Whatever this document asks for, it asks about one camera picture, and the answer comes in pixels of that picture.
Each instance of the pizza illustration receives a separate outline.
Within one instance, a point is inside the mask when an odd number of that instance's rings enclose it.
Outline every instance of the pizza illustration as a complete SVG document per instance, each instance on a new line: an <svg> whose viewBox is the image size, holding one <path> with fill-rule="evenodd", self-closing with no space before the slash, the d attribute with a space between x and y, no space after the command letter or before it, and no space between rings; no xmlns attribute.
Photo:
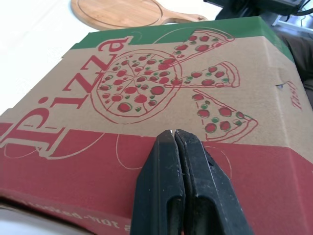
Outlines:
<svg viewBox="0 0 313 235"><path fill-rule="evenodd" d="M213 29L195 30L188 40L174 47L173 55L178 62L189 60L195 56L211 51L234 40L229 34Z"/></svg>
<svg viewBox="0 0 313 235"><path fill-rule="evenodd" d="M190 75L183 77L181 83L182 88L238 87L240 76L237 68L232 63L224 61L201 71L192 72Z"/></svg>
<svg viewBox="0 0 313 235"><path fill-rule="evenodd" d="M208 141L235 143L249 134L258 121L219 102L200 90L193 90L197 115L201 119Z"/></svg>
<svg viewBox="0 0 313 235"><path fill-rule="evenodd" d="M137 123L156 115L181 87L181 67L173 65L175 61L172 55L159 50L122 54L91 92L95 109L120 124Z"/></svg>

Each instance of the pizza box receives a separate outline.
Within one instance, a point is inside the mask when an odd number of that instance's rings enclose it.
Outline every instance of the pizza box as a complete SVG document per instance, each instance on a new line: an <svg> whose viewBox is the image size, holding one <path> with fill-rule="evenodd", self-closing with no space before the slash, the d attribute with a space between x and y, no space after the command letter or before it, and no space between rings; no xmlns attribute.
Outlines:
<svg viewBox="0 0 313 235"><path fill-rule="evenodd" d="M256 235L313 234L313 112L258 17L90 33L0 117L1 195L126 235L166 129L198 136Z"/></svg>

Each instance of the cable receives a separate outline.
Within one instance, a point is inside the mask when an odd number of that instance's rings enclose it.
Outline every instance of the cable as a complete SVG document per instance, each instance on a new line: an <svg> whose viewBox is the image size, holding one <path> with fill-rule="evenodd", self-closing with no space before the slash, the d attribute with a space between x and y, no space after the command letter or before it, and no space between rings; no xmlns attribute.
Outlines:
<svg viewBox="0 0 313 235"><path fill-rule="evenodd" d="M302 8L305 7L306 4L308 4L311 0L307 0L305 4L303 4Z"/></svg>
<svg viewBox="0 0 313 235"><path fill-rule="evenodd" d="M290 15L287 15L287 19L285 20L285 22L287 22L290 19Z"/></svg>
<svg viewBox="0 0 313 235"><path fill-rule="evenodd" d="M305 10L305 11L306 11L306 9L305 9L304 7L302 8L302 10ZM310 14L309 16L313 18L312 14Z"/></svg>
<svg viewBox="0 0 313 235"><path fill-rule="evenodd" d="M303 4L302 8L308 4L311 0L307 0L305 4ZM309 15L309 14L312 14L313 13L313 8L309 9L309 10L306 10L306 11L299 11L295 14L293 14L294 16L306 16L306 15Z"/></svg>
<svg viewBox="0 0 313 235"><path fill-rule="evenodd" d="M303 21L306 17L307 17L307 16L304 16L304 17L300 20L301 27L303 27L303 25L302 25L302 21Z"/></svg>

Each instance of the wooden cutting board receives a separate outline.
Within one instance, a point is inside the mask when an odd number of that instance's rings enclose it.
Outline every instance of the wooden cutting board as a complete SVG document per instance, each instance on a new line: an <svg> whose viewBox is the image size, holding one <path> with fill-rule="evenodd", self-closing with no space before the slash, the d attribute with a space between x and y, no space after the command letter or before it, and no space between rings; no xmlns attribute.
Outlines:
<svg viewBox="0 0 313 235"><path fill-rule="evenodd" d="M154 0L71 0L71 7L78 19L99 30L207 20L169 11Z"/></svg>

